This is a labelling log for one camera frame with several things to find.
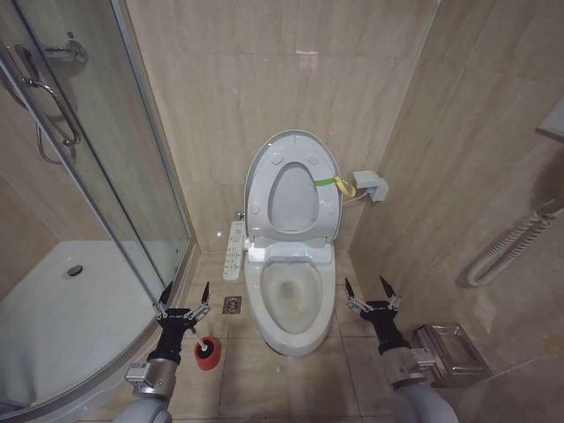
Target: white toilet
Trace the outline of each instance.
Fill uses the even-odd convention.
[[[284,355],[311,353],[329,330],[341,195],[314,181],[336,175],[329,149],[301,130],[271,138],[249,169],[245,282],[258,329]]]

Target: white cable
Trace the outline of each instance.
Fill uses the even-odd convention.
[[[356,201],[356,200],[360,200],[361,198],[366,197],[367,195],[368,195],[368,189],[365,189],[365,191],[362,193],[361,196],[351,198],[350,200],[346,200],[346,201],[343,202],[343,205],[352,203],[353,201]]]

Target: shower enclosure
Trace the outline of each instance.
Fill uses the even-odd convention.
[[[0,64],[0,420],[23,421],[139,340],[194,240],[124,2],[0,0]]]

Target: floor drain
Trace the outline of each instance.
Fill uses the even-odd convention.
[[[74,278],[75,276],[82,273],[83,269],[84,267],[82,267],[80,264],[77,264],[76,266],[72,266],[70,269],[67,270],[67,275],[69,275],[71,278]]]
[[[226,297],[223,300],[224,315],[238,315],[241,313],[241,296]]]

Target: bathroom wall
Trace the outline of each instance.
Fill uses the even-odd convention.
[[[32,117],[0,90],[0,175],[29,204],[59,240],[107,236],[62,166],[45,162],[38,150]],[[56,159],[48,141],[49,157]]]
[[[42,44],[63,46],[71,32],[88,53],[87,63],[49,62],[96,154],[95,159],[85,143],[79,145],[76,168],[118,237],[131,239],[132,232],[96,160],[141,239],[185,240],[110,2],[28,0],[20,7]]]
[[[225,250],[251,160],[281,130],[315,133],[349,179],[377,168],[437,3],[128,0],[203,251]]]
[[[441,2],[379,167],[390,195],[350,248],[365,296],[383,297],[378,275],[403,295],[402,329],[460,322],[498,375],[451,395],[464,421],[564,413],[564,219],[491,286],[462,287],[498,236],[564,197],[564,145],[534,131],[564,94],[563,21],[557,0]]]
[[[0,175],[0,301],[58,240]]]

